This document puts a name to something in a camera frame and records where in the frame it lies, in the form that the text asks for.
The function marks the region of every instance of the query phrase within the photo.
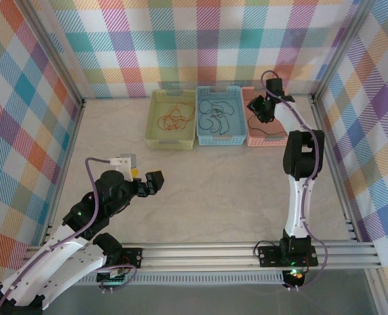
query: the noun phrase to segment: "checkered wallpaper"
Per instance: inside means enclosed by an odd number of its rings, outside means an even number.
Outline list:
[[[13,0],[0,0],[0,280],[35,245],[77,106]]]
[[[315,90],[359,0],[32,0],[81,93],[259,86]]]
[[[377,0],[323,103],[353,212],[388,279],[388,1]]]

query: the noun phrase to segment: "tangled cable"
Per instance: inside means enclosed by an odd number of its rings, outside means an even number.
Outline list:
[[[192,108],[192,113],[188,118],[182,115],[179,105],[189,106]],[[195,116],[195,106],[188,103],[177,103],[176,105],[170,107],[167,114],[161,116],[157,120],[157,126],[162,130],[175,130],[175,129],[185,129],[186,124],[193,120]]]
[[[208,109],[203,110],[202,108],[203,102],[208,102],[208,106],[209,106]],[[228,108],[231,108],[231,112],[226,112],[225,107],[223,105],[227,106]],[[220,135],[223,135],[230,130],[230,123],[228,122],[226,115],[229,115],[229,116],[233,115],[234,108],[225,100],[220,100],[215,102],[211,102],[209,100],[202,100],[198,104],[198,111],[201,113],[201,116],[198,118],[199,128],[203,130],[209,130],[211,133],[219,133]],[[203,127],[201,122],[202,121],[204,122],[204,120],[209,121],[211,125],[209,127]]]

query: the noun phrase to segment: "black cable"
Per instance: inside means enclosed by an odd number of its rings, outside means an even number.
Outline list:
[[[211,108],[206,110],[206,111],[203,111],[201,109],[201,104],[204,101],[208,102],[211,105]],[[223,103],[223,104],[227,105],[228,107],[232,108],[232,111],[231,112],[226,112],[225,111],[225,107],[223,105],[220,105],[220,103]],[[202,100],[198,104],[198,111],[201,113],[201,116],[198,119],[198,127],[201,128],[202,130],[209,130],[210,133],[217,133],[218,132],[220,135],[224,135],[225,133],[227,133],[230,130],[230,123],[228,122],[228,119],[227,119],[226,115],[229,115],[229,116],[233,115],[234,114],[234,107],[231,106],[225,100],[214,101],[214,102],[211,102],[209,100]],[[201,125],[201,120],[202,120],[204,115],[207,115],[205,117],[205,120],[208,120],[211,123],[211,126],[208,127],[208,128],[204,128]],[[225,120],[226,123],[227,123],[227,130],[224,131],[224,132],[223,132],[222,120]]]
[[[252,129],[252,130],[259,130],[259,131],[261,131],[262,133],[265,133],[267,136],[275,136],[275,135],[279,135],[279,134],[281,134],[281,133],[286,134],[285,131],[280,131],[279,133],[268,133],[268,132],[266,132],[266,131],[264,131],[264,130],[262,130],[262,129],[260,129],[260,128],[251,127],[251,125],[249,124],[249,121],[250,121],[252,118],[254,118],[254,117],[256,117],[256,116],[255,116],[255,115],[252,115],[252,116],[248,119],[248,127],[249,127],[249,129]]]
[[[275,246],[275,247],[278,247],[277,245],[275,245],[274,243],[272,243],[271,241],[266,241],[266,240],[262,240],[262,241],[259,241],[258,243],[257,243],[257,245],[255,245],[255,247],[253,248],[253,256],[255,256],[255,257],[259,257],[258,255],[257,255],[257,248],[258,248],[258,245],[260,244],[260,243],[270,243],[272,246]]]

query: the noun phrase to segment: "white floor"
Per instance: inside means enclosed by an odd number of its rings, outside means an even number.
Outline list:
[[[314,119],[306,97],[298,107]],[[279,240],[289,205],[283,147],[198,146],[193,150],[150,150],[144,142],[149,99],[90,100],[75,144],[54,227],[91,191],[84,167],[88,156],[137,155],[139,176],[162,170],[155,196],[134,198],[103,232],[121,242],[218,242]],[[92,164],[97,179],[107,169]],[[348,233],[326,160],[315,184],[310,226],[323,240]]]

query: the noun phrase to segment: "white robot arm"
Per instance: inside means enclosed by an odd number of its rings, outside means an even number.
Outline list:
[[[297,111],[295,102],[288,102],[288,104],[291,106],[291,108],[296,110],[296,115],[298,115],[302,121],[305,121],[301,114]],[[283,106],[283,104],[276,106],[274,111],[275,118],[282,124],[287,134],[292,131],[306,133],[307,130],[302,124],[300,124],[296,115],[287,106]],[[288,175],[288,180],[290,183],[290,206],[285,230],[288,236],[295,236],[296,238],[306,238],[308,236],[308,233],[303,225],[303,220],[301,220],[301,200],[303,198],[303,187],[305,185],[306,179],[307,178],[301,177],[299,180],[296,180],[291,174]],[[305,196],[304,212],[306,219],[309,217],[313,185],[314,179],[311,179],[308,182],[308,193]]]
[[[109,163],[116,170],[104,172],[94,182],[89,160]],[[0,283],[1,315],[40,315],[62,292],[92,271],[98,271],[101,282],[109,277],[111,266],[119,267],[120,272],[125,267],[140,267],[142,249],[122,248],[108,233],[99,234],[87,244],[134,196],[156,194],[164,182],[162,172],[147,173],[146,182],[133,178],[133,154],[109,160],[89,158],[86,166],[93,192],[71,208],[63,224],[19,271]]]
[[[247,107],[262,123],[276,118],[288,134],[283,168],[290,183],[290,206],[279,248],[259,247],[260,265],[316,266],[307,220],[314,182],[322,169],[324,133],[307,125],[293,97],[284,95],[279,77],[267,80],[263,86],[267,95],[258,96]]]

